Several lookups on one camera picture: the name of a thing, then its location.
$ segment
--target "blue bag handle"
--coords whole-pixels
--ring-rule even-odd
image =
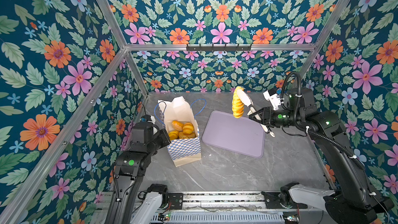
[[[196,101],[192,102],[192,104],[191,104],[191,109],[192,109],[192,105],[193,105],[195,102],[197,102],[198,100],[200,100],[200,99],[197,99]],[[201,112],[203,111],[203,109],[205,109],[207,102],[206,102],[206,99],[202,99],[202,100],[205,101],[205,105],[204,105],[204,106],[202,107],[202,109],[201,109],[197,114],[195,114],[193,117],[196,117],[199,113],[201,113]]]

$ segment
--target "floral wallpaper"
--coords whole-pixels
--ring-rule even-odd
[[[0,212],[119,50],[95,0],[0,0]],[[89,223],[142,95],[120,64],[19,223]]]
[[[338,22],[341,30],[325,42],[304,83],[321,110],[336,112],[344,122],[370,181],[395,204],[391,220],[398,218],[397,4],[351,0]],[[333,181],[338,179],[324,163]],[[379,214],[373,223],[386,222],[387,216]]]

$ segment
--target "orange flower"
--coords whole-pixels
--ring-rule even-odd
[[[116,124],[116,133],[118,135],[122,135],[124,132],[124,128],[126,127],[126,122],[124,121],[124,119],[119,119],[119,121]]]
[[[162,87],[162,83],[160,83],[158,80],[152,80],[150,82],[151,86],[154,88],[161,88]]]
[[[211,12],[211,6],[210,5],[205,7],[205,12],[207,12],[207,13]]]
[[[222,84],[223,84],[222,80],[216,80],[216,82],[214,82],[214,86],[218,88],[222,87]]]
[[[47,60],[50,60],[49,63],[53,66],[56,67],[58,66],[59,68],[63,68],[64,65],[68,65],[71,60],[70,50],[68,47],[65,47],[65,44],[63,42],[57,42],[55,40],[51,41],[51,46],[46,45],[44,47],[44,50],[46,51],[44,53],[44,57],[46,57]]]
[[[102,52],[102,58],[108,63],[113,60],[115,56],[115,51],[113,50],[113,45],[108,40],[102,40],[99,50]]]
[[[278,87],[278,88],[281,88],[282,85],[283,85],[283,82],[285,82],[285,80],[281,79],[281,80],[276,82],[275,86]]]
[[[328,62],[335,62],[336,60],[340,59],[341,57],[341,52],[343,52],[343,46],[341,46],[343,43],[339,40],[333,41],[331,44],[328,46],[328,50],[326,51],[326,60]]]
[[[79,211],[80,212],[84,211],[86,209],[86,206],[87,206],[87,202],[83,202],[82,205],[80,205],[80,207],[79,207]]]
[[[328,172],[329,172],[329,175],[330,175],[330,177],[331,177],[331,180],[333,181],[333,182],[336,182],[336,178],[334,177],[334,171],[330,168],[330,166],[327,164],[327,165],[325,165],[325,167],[326,167],[326,169],[328,170]]]
[[[170,34],[170,41],[173,41],[173,44],[188,44],[189,36],[186,30],[176,28],[176,30],[172,30]]]
[[[217,19],[220,22],[224,22],[228,18],[229,10],[226,8],[226,5],[220,5],[220,7],[216,10]]]
[[[257,30],[256,34],[253,36],[254,44],[268,44],[273,36],[272,30],[268,30],[268,28],[263,28],[263,30]]]
[[[383,44],[377,51],[379,54],[376,56],[376,60],[380,60],[381,64],[391,64],[398,59],[398,40],[388,41]]]
[[[321,14],[324,12],[324,5],[316,4],[314,7],[311,7],[308,10],[308,13],[305,15],[307,17],[307,21],[314,22],[316,19],[321,17]]]
[[[122,14],[124,14],[124,18],[129,20],[130,22],[137,22],[140,15],[137,13],[137,9],[135,7],[131,7],[131,5],[123,5],[122,6]]]
[[[23,130],[21,135],[21,141],[28,141],[25,144],[30,150],[36,149],[39,145],[39,151],[45,150],[52,144],[54,139],[57,137],[54,133],[59,133],[59,124],[55,124],[57,120],[50,116],[47,119],[47,115],[38,114],[36,115],[36,121],[32,118],[28,119],[24,124],[27,130]]]
[[[240,5],[236,5],[234,8],[235,12],[241,12],[242,11],[242,7]]]

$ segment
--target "green leaf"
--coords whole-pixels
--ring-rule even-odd
[[[14,62],[20,69],[22,68],[22,62],[25,58],[23,57],[23,52],[17,45],[11,42],[3,42],[1,51],[4,52],[10,62]]]
[[[29,82],[33,85],[42,85],[44,82],[44,77],[41,75],[39,70],[32,66],[30,62],[27,63],[27,70],[26,77],[28,78]]]

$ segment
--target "pink flower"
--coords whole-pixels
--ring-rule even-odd
[[[163,59],[163,61],[160,62],[162,64],[162,67],[168,68],[170,66],[169,60]]]
[[[216,29],[212,29],[210,31],[213,35],[215,35],[215,37],[213,37],[213,40],[211,42],[218,42],[220,41],[220,44],[222,44],[222,41],[224,42],[230,42],[229,40],[229,35],[231,35],[232,30],[231,29],[225,29],[225,23],[224,22],[220,22],[218,24],[218,30]]]
[[[375,144],[377,144],[379,142],[379,138],[383,139],[383,140],[388,140],[388,137],[385,133],[383,133],[382,131],[387,130],[387,125],[386,124],[381,124],[378,126],[378,122],[377,119],[372,119],[372,125],[369,123],[364,123],[363,126],[370,130],[370,131],[366,131],[365,132],[365,136],[366,137],[370,137],[372,136],[372,140]]]
[[[362,55],[360,55],[360,56],[358,56],[358,57],[354,57],[354,61],[353,62],[351,62],[351,65],[354,65],[354,69],[356,69],[357,67],[358,68],[361,68],[362,67],[362,63],[364,62],[365,60],[363,60],[362,59]]]
[[[90,132],[90,136],[92,136],[93,133],[97,133],[97,127],[98,125],[96,124],[95,121],[88,122],[88,128],[86,129],[86,132]]]
[[[178,50],[176,50],[176,51],[168,51],[166,56],[167,57],[172,57],[172,59],[174,60],[176,57],[180,57],[180,54],[178,53]]]
[[[380,77],[374,76],[378,72],[380,72],[382,65],[377,64],[372,67],[372,69],[369,71],[369,62],[363,62],[362,64],[362,72],[356,70],[352,72],[352,76],[357,80],[354,82],[354,85],[352,86],[353,88],[357,89],[362,86],[362,90],[364,93],[368,94],[371,90],[371,83],[375,86],[379,86],[383,83]]]
[[[260,55],[261,57],[264,56],[265,59],[268,59],[268,57],[273,56],[273,52],[270,50],[263,50],[262,54]]]
[[[54,194],[52,195],[53,200],[57,197],[59,197],[60,199],[62,199],[62,197],[64,197],[64,192],[69,191],[69,186],[67,186],[68,183],[69,183],[69,179],[66,179],[64,182],[64,179],[61,178],[58,181],[58,185],[54,185],[51,187],[52,191],[54,191]]]
[[[298,35],[295,35],[292,40],[297,41],[297,43],[303,43],[304,41],[306,43],[310,43],[312,41],[312,35],[315,35],[318,33],[319,29],[312,29],[314,27],[314,22],[311,22],[309,25],[307,25],[307,28],[304,29],[303,26],[300,26],[297,30],[299,33]]]
[[[294,34],[297,34],[297,29],[298,27],[295,27],[294,25],[291,27],[291,29],[287,30],[287,36],[293,36]]]
[[[326,85],[324,88],[322,88],[322,91],[323,91],[322,95],[325,95],[326,97],[329,96],[331,94],[330,89],[331,89],[331,87],[328,87]]]
[[[276,67],[276,66],[278,66],[278,63],[279,63],[279,61],[278,60],[276,60],[276,59],[273,59],[273,60],[271,60],[270,61],[270,66],[271,67]]]
[[[132,22],[130,23],[130,28],[125,30],[125,33],[129,36],[132,36],[130,38],[130,42],[131,43],[136,43],[138,41],[139,44],[144,44],[144,41],[150,41],[150,38],[148,36],[145,36],[145,28],[144,27],[140,27],[137,31],[137,27],[135,26],[135,24],[133,24]]]
[[[70,85],[65,85],[64,81],[61,81],[60,85],[55,85],[55,87],[58,89],[57,95],[62,95],[63,98],[66,98],[67,94],[70,94],[70,91],[68,90]]]
[[[69,85],[74,84],[72,88],[73,95],[78,95],[80,88],[84,93],[88,93],[91,89],[91,83],[87,80],[93,74],[90,71],[84,72],[84,65],[81,62],[77,63],[77,70],[71,65],[68,65],[68,70],[73,76],[67,75],[63,81]]]
[[[348,120],[348,124],[344,124],[345,127],[347,127],[346,132],[351,132],[351,135],[355,134],[355,131],[359,131],[359,128],[356,127],[357,122],[352,122],[351,120]]]
[[[398,162],[398,146],[395,144],[395,145],[393,145],[392,146],[392,150],[394,151],[394,152],[392,152],[392,151],[390,151],[390,150],[385,150],[384,151],[384,153],[387,155],[387,156],[389,156],[389,157],[392,157],[392,158],[390,158],[389,160],[388,160],[388,165],[390,165],[390,166],[394,166],[394,165],[396,165],[397,164],[397,162]]]
[[[240,31],[242,31],[242,30],[247,30],[248,26],[249,26],[249,24],[248,24],[247,20],[245,20],[245,21],[239,22],[238,28],[240,28]]]
[[[200,67],[201,69],[203,69],[204,67],[207,67],[208,62],[205,62],[205,59],[202,59],[202,61],[198,61],[198,67]]]
[[[53,177],[55,175],[55,172],[57,171],[57,167],[58,167],[58,169],[61,169],[61,170],[65,169],[65,163],[62,161],[65,160],[68,157],[68,155],[69,155],[68,152],[62,153],[62,155],[58,158],[57,163],[54,165],[54,167],[52,167],[50,174],[49,174],[50,177]]]
[[[79,126],[79,128],[76,130],[75,134],[70,139],[69,143],[73,144],[74,141],[75,141],[75,137],[77,137],[77,138],[81,138],[82,137],[82,134],[80,132],[78,132],[78,131],[80,131],[82,129],[82,127],[83,127],[83,125],[81,124]]]
[[[200,20],[198,20],[198,22],[195,24],[195,26],[196,26],[196,30],[203,30],[203,28],[206,27],[205,22],[204,21],[201,22]]]
[[[195,60],[195,57],[198,57],[199,54],[196,53],[197,51],[184,51],[187,55],[185,56],[186,59],[191,58],[191,60]]]
[[[246,57],[246,61],[249,60],[250,58],[255,57],[255,53],[257,53],[256,50],[251,50],[251,51],[244,51],[242,54],[242,57]]]
[[[324,75],[324,80],[328,79],[329,81],[331,81],[331,77],[334,76],[336,74],[335,71],[333,71],[334,69],[334,65],[330,66],[326,65],[326,69],[322,72],[322,74]]]
[[[242,63],[242,61],[238,61],[236,59],[235,62],[232,62],[232,67],[234,67],[234,68],[242,67],[241,63]]]
[[[115,86],[113,85],[113,87],[110,87],[110,89],[111,89],[111,95],[115,97],[117,95],[117,88],[115,88]]]
[[[396,181],[395,175],[391,175],[391,179],[385,175],[384,180],[386,180],[386,182],[384,182],[384,186],[390,188],[391,193],[396,194],[398,190],[398,182]]]
[[[155,32],[156,32],[156,30],[153,30],[151,26],[145,27],[145,34],[149,34],[149,37],[152,37],[152,36],[156,37]]]
[[[84,68],[88,68],[90,70],[91,66],[94,64],[91,62],[91,57],[87,58],[87,56],[83,56],[83,59],[80,62],[84,65]]]
[[[314,68],[316,68],[317,70],[319,70],[321,68],[321,66],[323,66],[325,63],[323,60],[324,55],[317,54],[316,58],[314,60]]]

